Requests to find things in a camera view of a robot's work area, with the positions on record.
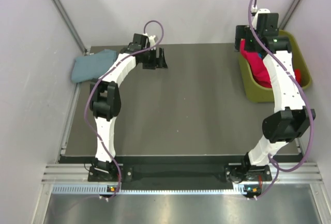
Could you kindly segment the crimson red t-shirt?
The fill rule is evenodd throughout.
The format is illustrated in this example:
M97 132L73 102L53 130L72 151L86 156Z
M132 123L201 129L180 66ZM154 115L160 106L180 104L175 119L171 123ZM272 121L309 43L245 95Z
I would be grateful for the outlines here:
M248 62L254 80L257 82L258 85L262 87L271 88L272 86L269 74L259 54L257 52L247 52L246 50L244 50L244 47L245 40L242 39L240 41L239 51L244 57L244 59Z

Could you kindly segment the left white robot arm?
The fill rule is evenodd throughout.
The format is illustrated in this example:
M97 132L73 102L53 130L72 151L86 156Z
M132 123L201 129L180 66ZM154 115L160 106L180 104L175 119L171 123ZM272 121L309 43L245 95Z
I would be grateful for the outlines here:
M157 48L156 35L134 34L133 41L120 51L109 70L90 84L89 109L97 133L97 151L88 170L89 182L115 182L119 177L114 161L114 128L121 110L119 87L125 77L141 63L144 69L167 68L164 49Z

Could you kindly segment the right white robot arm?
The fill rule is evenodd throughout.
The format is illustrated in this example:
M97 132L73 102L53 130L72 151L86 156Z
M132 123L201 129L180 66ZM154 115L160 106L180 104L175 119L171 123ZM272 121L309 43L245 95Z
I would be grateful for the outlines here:
M270 180L269 165L285 146L301 137L316 117L295 78L293 49L288 36L278 28L279 15L268 9L248 13L247 25L238 25L235 50L245 62L253 55L266 69L274 99L274 112L262 122L262 137L239 166L225 167L225 178L233 184Z

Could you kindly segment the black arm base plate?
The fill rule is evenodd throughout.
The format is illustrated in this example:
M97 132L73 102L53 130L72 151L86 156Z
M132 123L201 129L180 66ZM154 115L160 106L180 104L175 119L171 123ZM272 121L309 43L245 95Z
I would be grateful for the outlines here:
M233 189L233 184L270 182L269 167L244 172L240 165L222 164L153 164L120 166L121 190L189 191Z

